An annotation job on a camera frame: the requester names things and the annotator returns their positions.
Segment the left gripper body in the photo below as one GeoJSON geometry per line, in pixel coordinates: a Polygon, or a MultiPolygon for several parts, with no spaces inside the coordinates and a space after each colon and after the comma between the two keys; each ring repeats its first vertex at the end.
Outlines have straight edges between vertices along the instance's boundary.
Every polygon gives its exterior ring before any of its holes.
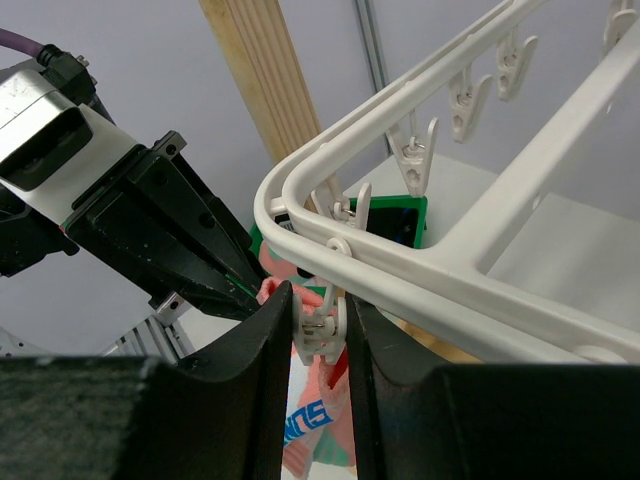
{"type": "MultiPolygon", "coordinates": [[[[34,70],[44,77],[34,68],[19,65],[2,71],[1,84],[21,70],[34,70]]],[[[33,191],[22,191],[1,180],[1,273],[5,277],[28,269],[51,253],[75,254],[78,248],[65,237],[63,225],[78,201],[125,158],[143,148],[90,106],[74,104],[91,127],[91,141],[33,191]]]]}

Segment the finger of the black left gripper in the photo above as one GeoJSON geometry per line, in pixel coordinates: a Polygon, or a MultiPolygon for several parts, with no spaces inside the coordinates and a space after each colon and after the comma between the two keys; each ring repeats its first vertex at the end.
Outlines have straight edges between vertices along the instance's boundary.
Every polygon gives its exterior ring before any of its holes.
{"type": "Polygon", "coordinates": [[[205,206],[173,158],[147,147],[125,158],[78,201],[64,232],[153,307],[176,293],[205,314],[244,320],[259,308],[260,285],[243,285],[198,241],[205,206]]]}
{"type": "Polygon", "coordinates": [[[260,285],[265,272],[251,251],[252,239],[248,231],[181,154],[172,159],[172,164],[205,206],[204,212],[198,214],[201,234],[195,237],[208,255],[243,285],[260,285]]]}

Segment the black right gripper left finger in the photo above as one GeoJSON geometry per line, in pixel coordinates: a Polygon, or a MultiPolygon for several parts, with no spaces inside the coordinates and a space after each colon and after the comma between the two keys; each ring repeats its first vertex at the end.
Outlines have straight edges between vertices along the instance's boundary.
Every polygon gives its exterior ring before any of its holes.
{"type": "Polygon", "coordinates": [[[293,289],[194,354],[1,363],[5,479],[276,479],[293,289]]]}

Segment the white plastic clip hanger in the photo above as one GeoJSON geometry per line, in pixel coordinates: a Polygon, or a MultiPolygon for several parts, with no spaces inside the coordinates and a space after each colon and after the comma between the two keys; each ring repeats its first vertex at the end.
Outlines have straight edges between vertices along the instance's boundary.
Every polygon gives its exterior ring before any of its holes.
{"type": "Polygon", "coordinates": [[[433,169],[425,188],[426,247],[399,245],[305,206],[316,186],[456,81],[536,8],[534,1],[500,3],[289,155],[259,186],[254,219],[284,259],[480,360],[635,364],[636,330],[493,278],[491,271],[511,265],[544,286],[577,278],[584,248],[538,258],[525,251],[521,233],[543,244],[584,234],[596,246],[607,227],[622,233],[625,243],[638,238],[620,218],[553,193],[562,177],[576,172],[588,136],[639,73],[637,24],[501,174],[426,156],[433,169]]]}

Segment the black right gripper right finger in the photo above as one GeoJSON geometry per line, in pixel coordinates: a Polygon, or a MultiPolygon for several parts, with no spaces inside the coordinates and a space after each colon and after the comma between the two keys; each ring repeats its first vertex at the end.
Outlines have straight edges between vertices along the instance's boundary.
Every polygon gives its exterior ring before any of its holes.
{"type": "Polygon", "coordinates": [[[362,479],[635,479],[639,370],[453,364],[346,299],[362,479]]]}

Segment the pink sock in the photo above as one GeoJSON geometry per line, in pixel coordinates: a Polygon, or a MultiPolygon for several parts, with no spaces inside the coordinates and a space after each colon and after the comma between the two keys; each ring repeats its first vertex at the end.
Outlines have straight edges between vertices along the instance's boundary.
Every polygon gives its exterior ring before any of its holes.
{"type": "MultiPolygon", "coordinates": [[[[305,286],[311,276],[299,274],[294,264],[277,256],[264,241],[258,260],[268,274],[259,303],[288,280],[301,297],[305,313],[323,305],[323,295],[305,286]]],[[[291,353],[282,465],[294,478],[306,479],[315,462],[344,468],[356,465],[346,353],[333,365],[319,356],[310,366],[295,351],[291,353]]]]}

